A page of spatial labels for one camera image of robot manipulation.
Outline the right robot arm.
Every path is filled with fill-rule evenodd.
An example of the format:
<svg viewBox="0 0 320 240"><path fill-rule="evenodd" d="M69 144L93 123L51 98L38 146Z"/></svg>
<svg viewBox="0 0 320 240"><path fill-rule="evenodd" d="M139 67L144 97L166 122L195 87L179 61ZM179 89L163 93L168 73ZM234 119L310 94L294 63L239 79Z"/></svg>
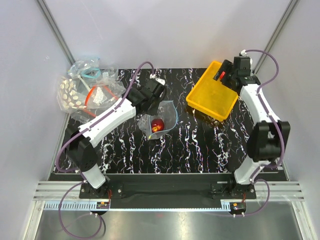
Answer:
<svg viewBox="0 0 320 240"><path fill-rule="evenodd" d="M237 93L245 102L254 127L246 142L246 158L227 183L228 195L239 198L253 185L265 168L276 169L283 162L291 126L282 121L270 107L258 77L251 72L251 58L235 56L225 59L214 80Z"/></svg>

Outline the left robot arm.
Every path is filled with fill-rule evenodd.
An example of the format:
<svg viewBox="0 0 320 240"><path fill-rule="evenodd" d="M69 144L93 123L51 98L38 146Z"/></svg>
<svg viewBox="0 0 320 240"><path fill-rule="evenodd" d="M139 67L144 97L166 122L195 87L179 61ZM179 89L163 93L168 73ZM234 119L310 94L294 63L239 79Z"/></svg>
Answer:
<svg viewBox="0 0 320 240"><path fill-rule="evenodd" d="M62 150L89 184L90 192L95 197L103 198L108 193L108 180L98 167L97 145L106 135L136 115L155 115L166 93L166 81L151 78L141 87L130 86L110 108L91 121L77 128L73 125L67 127L65 133L69 139Z"/></svg>

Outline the dark red apple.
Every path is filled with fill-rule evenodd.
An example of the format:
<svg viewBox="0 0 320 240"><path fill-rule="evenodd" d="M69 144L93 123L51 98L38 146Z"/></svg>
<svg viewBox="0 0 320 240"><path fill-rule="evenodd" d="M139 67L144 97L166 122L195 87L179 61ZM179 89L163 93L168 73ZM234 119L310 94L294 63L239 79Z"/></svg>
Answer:
<svg viewBox="0 0 320 240"><path fill-rule="evenodd" d="M165 123L161 118L155 118L151 121L151 132L156 133L163 131L165 128Z"/></svg>

